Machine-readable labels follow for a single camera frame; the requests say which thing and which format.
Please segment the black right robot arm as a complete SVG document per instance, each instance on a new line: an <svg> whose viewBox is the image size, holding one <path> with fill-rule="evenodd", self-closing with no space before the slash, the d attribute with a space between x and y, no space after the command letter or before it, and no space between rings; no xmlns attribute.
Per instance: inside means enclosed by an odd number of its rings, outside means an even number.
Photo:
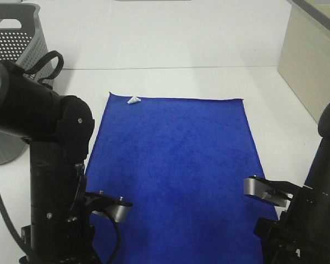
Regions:
<svg viewBox="0 0 330 264"><path fill-rule="evenodd" d="M264 263L330 263L330 103L318 122L322 140L302 187L258 176L244 179L244 194L286 207L279 220L260 217L254 234Z"/></svg>

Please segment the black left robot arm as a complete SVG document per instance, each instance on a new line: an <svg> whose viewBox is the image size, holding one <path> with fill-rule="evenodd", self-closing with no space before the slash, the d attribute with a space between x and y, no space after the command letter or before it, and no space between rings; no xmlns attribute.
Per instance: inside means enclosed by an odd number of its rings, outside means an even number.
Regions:
<svg viewBox="0 0 330 264"><path fill-rule="evenodd" d="M30 146L30 263L96 263L85 211L84 162L95 122L76 96L60 96L0 62L0 132Z"/></svg>

